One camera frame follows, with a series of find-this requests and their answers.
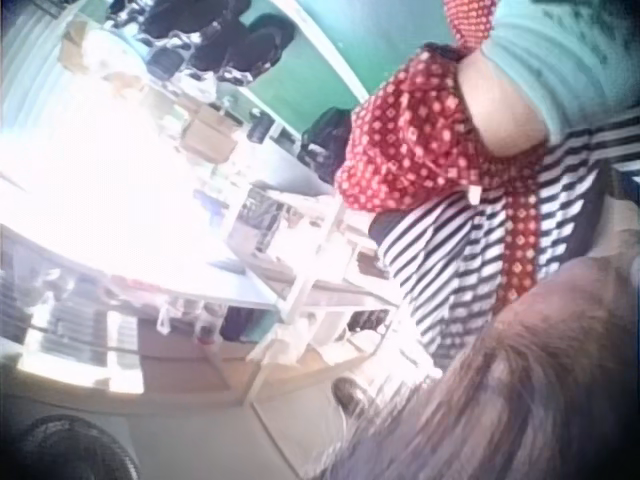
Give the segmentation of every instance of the light blue shirt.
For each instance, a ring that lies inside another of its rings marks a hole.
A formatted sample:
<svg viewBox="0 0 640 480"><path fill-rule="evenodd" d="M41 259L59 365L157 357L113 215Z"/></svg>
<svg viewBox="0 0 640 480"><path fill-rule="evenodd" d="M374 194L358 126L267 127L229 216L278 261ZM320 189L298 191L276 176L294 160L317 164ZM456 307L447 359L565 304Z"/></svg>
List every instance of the light blue shirt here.
<svg viewBox="0 0 640 480"><path fill-rule="evenodd" d="M482 45L529 98L551 143L640 104L639 29L622 15L598 16L603 9L501 0Z"/></svg>

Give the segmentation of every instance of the cardboard box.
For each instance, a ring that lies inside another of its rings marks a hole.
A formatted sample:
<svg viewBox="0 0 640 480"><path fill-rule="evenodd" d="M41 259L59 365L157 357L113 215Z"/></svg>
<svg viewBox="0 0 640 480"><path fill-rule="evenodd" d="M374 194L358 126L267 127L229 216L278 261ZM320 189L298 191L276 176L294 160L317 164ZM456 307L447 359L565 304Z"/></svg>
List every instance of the cardboard box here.
<svg viewBox="0 0 640 480"><path fill-rule="evenodd" d="M185 129L180 145L203 160L220 164L229 160L237 142L230 135L196 119Z"/></svg>
<svg viewBox="0 0 640 480"><path fill-rule="evenodd" d="M89 71L82 55L82 42L89 29L89 23L83 20L73 20L62 36L58 62L72 73L85 74Z"/></svg>
<svg viewBox="0 0 640 480"><path fill-rule="evenodd" d="M240 125L238 125L230 118L225 117L208 105L203 105L200 107L196 118L199 121L229 136L240 130Z"/></svg>
<svg viewBox="0 0 640 480"><path fill-rule="evenodd" d="M176 99L176 106L185 110L191 119L195 119L202 107L202 102L186 93L182 93Z"/></svg>

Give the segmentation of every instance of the bag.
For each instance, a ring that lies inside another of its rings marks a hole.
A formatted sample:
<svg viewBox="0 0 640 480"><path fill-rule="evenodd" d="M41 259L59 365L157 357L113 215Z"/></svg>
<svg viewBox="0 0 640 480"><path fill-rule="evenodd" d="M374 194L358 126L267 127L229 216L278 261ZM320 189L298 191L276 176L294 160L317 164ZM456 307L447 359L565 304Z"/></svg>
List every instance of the bag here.
<svg viewBox="0 0 640 480"><path fill-rule="evenodd" d="M320 180L333 185L346 158L351 135L351 111L330 108L302 134L298 161L309 167Z"/></svg>

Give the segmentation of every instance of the red scarf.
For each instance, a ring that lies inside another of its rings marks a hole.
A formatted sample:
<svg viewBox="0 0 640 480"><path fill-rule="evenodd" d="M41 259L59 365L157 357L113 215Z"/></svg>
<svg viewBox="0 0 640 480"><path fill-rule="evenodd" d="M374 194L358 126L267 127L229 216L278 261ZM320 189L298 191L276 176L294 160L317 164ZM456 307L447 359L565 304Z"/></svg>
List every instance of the red scarf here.
<svg viewBox="0 0 640 480"><path fill-rule="evenodd" d="M445 1L458 57L486 39L495 4ZM413 209L469 185L504 188L507 232L497 312L536 280L536 167L545 150L492 156L471 122L456 60L447 53L451 49L426 46L354 112L347 160L335 185L348 207L370 212Z"/></svg>

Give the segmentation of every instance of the fan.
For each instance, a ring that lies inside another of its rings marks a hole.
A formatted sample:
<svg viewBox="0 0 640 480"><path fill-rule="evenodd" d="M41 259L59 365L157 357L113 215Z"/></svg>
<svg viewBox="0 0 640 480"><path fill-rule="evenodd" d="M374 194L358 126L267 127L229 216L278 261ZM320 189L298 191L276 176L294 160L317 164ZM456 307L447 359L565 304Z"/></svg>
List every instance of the fan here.
<svg viewBox="0 0 640 480"><path fill-rule="evenodd" d="M33 422L18 442L19 455L35 478L138 480L129 452L102 428L73 415Z"/></svg>

